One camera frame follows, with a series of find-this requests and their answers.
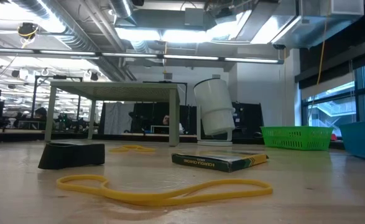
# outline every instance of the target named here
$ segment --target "green plastic basket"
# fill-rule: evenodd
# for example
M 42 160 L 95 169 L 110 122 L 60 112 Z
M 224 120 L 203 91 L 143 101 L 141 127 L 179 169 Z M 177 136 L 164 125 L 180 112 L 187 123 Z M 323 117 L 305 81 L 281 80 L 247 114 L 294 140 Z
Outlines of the green plastic basket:
M 265 145 L 285 149 L 328 150 L 333 128 L 261 127 Z

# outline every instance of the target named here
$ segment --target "white wall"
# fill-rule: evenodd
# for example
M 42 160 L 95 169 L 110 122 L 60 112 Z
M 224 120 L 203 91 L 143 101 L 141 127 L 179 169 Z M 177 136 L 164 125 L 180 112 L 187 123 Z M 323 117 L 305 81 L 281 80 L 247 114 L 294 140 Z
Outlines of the white wall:
M 285 65 L 237 63 L 229 72 L 231 99 L 260 103 L 265 126 L 299 126 L 300 90 L 294 82 L 299 72 L 299 50 L 290 51 Z
M 130 66 L 130 71 L 138 79 L 138 82 L 143 81 L 164 81 L 163 67 L 145 68 L 142 66 Z M 228 83 L 228 73 L 223 71 L 223 68 L 201 68 L 195 67 L 166 67 L 168 73 L 172 73 L 172 82 L 188 83 L 187 104 L 196 106 L 195 94 L 193 87 L 196 83 L 212 78 L 214 74 L 221 75 L 221 79 Z M 178 85 L 178 93 L 180 95 L 180 104 L 185 105 L 185 86 Z
M 236 63 L 229 71 L 228 80 L 229 95 L 232 102 L 238 100 L 238 64 Z
M 238 101 L 260 103 L 265 126 L 281 126 L 281 65 L 239 63 Z

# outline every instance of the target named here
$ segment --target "white plastic cup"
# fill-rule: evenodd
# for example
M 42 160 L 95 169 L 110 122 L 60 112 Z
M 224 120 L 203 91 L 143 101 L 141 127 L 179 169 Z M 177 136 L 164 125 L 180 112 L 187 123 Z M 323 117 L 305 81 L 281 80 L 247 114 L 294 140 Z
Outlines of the white plastic cup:
M 228 86 L 224 80 L 203 80 L 193 88 L 206 135 L 222 134 L 235 129 Z

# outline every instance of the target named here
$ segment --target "wooden table surface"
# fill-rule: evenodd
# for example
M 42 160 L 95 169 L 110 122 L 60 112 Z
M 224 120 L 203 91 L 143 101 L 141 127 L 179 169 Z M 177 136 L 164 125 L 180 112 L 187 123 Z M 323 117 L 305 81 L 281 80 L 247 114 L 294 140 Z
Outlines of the wooden table surface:
M 213 147 L 168 147 L 167 142 L 83 142 L 104 142 L 107 150 L 122 144 L 140 144 L 157 150 L 154 154 L 106 152 L 103 166 L 40 170 L 37 166 L 43 142 L 0 144 L 0 223 L 365 223 L 365 160 L 344 151 L 303 152 L 234 145 L 234 150 L 265 152 L 270 159 L 229 174 L 171 163 L 173 152 Z M 244 178 L 268 182 L 274 193 L 147 208 L 55 187 L 56 179 L 72 174 L 104 175 L 113 189 L 129 192 L 164 192 L 208 180 Z M 242 188 L 246 187 L 224 185 L 203 192 Z

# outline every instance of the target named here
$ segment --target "blue plastic bin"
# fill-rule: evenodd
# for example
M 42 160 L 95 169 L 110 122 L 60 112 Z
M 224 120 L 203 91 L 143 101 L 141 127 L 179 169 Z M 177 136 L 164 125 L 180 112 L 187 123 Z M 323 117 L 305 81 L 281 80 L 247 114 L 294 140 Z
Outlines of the blue plastic bin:
M 354 156 L 365 158 L 365 121 L 340 126 L 345 149 Z

